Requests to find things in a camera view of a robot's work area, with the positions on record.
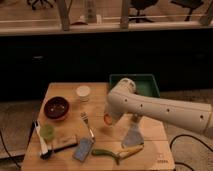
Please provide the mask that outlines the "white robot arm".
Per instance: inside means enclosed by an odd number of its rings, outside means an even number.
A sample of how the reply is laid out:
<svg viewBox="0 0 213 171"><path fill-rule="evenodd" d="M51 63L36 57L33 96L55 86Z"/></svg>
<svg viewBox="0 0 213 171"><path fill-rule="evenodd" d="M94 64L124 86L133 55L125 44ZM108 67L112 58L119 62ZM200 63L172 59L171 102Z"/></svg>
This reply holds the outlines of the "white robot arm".
<svg viewBox="0 0 213 171"><path fill-rule="evenodd" d="M211 104L137 95L129 78L122 78L107 94L104 121L115 125L124 114L143 115L213 139Z"/></svg>

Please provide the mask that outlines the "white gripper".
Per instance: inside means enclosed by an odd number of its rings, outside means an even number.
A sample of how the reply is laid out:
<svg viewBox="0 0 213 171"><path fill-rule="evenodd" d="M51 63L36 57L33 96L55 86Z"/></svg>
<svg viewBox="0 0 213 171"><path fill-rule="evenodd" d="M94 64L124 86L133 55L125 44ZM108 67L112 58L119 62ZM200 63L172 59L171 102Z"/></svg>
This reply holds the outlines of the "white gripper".
<svg viewBox="0 0 213 171"><path fill-rule="evenodd" d="M104 115L109 115L112 119L112 125L115 125L123 116L124 110L116 105L107 103L105 105Z"/></svg>

